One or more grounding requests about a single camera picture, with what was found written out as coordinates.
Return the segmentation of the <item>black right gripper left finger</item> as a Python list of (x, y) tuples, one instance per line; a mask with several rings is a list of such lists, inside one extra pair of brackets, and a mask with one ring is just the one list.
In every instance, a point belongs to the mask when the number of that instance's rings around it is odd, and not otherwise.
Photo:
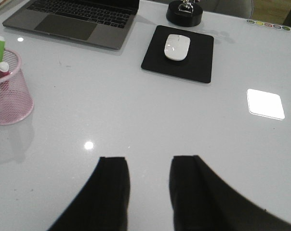
[(125, 231), (130, 175), (124, 157), (100, 157), (90, 178), (51, 231)]

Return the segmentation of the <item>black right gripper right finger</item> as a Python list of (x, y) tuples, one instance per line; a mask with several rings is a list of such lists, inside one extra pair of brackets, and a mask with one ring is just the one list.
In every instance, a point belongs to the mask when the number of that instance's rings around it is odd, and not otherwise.
[(198, 155), (174, 156), (169, 190), (176, 231), (291, 231), (225, 183)]

